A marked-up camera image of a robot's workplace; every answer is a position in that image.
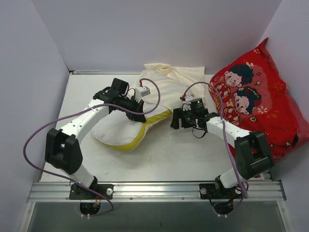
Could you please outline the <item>white pillow yellow edge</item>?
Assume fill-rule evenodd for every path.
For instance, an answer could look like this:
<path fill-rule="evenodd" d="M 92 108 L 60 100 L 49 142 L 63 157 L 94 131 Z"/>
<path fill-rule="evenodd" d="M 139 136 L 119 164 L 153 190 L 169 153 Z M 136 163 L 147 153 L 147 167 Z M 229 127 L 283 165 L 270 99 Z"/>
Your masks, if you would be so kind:
<path fill-rule="evenodd" d="M 172 111 L 158 106 L 146 114 L 146 122 L 129 120 L 125 113 L 114 111 L 104 117 L 91 130 L 91 135 L 104 145 L 118 150 L 130 151 L 136 148 L 145 137 L 148 129 L 172 115 Z"/>

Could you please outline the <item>cream pillowcase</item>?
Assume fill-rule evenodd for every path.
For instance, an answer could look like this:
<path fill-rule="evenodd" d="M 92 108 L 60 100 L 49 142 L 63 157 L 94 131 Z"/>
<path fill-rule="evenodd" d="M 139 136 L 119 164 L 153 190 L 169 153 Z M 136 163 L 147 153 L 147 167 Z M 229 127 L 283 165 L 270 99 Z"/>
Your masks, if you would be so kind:
<path fill-rule="evenodd" d="M 139 81 L 143 78 L 150 79 L 158 86 L 160 90 L 159 106 L 145 117 L 146 127 L 150 127 L 172 115 L 173 109 L 180 108 L 186 89 L 195 82 L 204 81 L 205 67 L 174 67 L 169 64 L 151 63 L 144 64 L 144 70 L 139 78 L 135 81 L 133 88 L 139 86 Z M 142 81 L 142 85 L 150 90 L 150 94 L 142 97 L 144 101 L 143 111 L 149 111 L 154 108 L 157 103 L 158 93 L 155 86 L 149 81 Z M 186 95 L 194 97 L 204 97 L 205 87 L 195 86 L 187 91 Z"/>

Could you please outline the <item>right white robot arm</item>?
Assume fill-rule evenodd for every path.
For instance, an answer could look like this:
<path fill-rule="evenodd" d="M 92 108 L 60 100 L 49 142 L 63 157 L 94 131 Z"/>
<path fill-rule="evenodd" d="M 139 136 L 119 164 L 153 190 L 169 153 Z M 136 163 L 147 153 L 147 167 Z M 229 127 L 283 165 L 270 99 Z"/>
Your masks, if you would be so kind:
<path fill-rule="evenodd" d="M 209 113 L 207 109 L 195 112 L 177 108 L 173 110 L 170 126 L 175 130 L 180 127 L 201 129 L 223 139 L 232 169 L 215 180 L 214 192 L 220 198 L 226 197 L 236 186 L 247 197 L 244 182 L 275 166 L 270 145 L 263 132 L 241 129 L 222 119 L 218 113 Z"/>

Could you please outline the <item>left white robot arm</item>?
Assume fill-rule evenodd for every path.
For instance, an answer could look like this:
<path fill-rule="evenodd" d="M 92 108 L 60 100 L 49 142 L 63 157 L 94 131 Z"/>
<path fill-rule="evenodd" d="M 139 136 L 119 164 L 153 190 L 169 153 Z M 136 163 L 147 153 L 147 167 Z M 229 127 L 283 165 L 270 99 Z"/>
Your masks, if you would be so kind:
<path fill-rule="evenodd" d="M 81 184 L 80 193 L 92 199 L 98 192 L 98 181 L 84 166 L 80 143 L 90 130 L 114 110 L 126 112 L 128 119 L 145 122 L 143 115 L 144 96 L 150 94 L 142 85 L 134 89 L 134 95 L 127 97 L 129 84 L 113 79 L 112 85 L 97 92 L 83 112 L 60 129 L 51 129 L 46 136 L 45 161 L 60 169 L 69 178 Z"/>

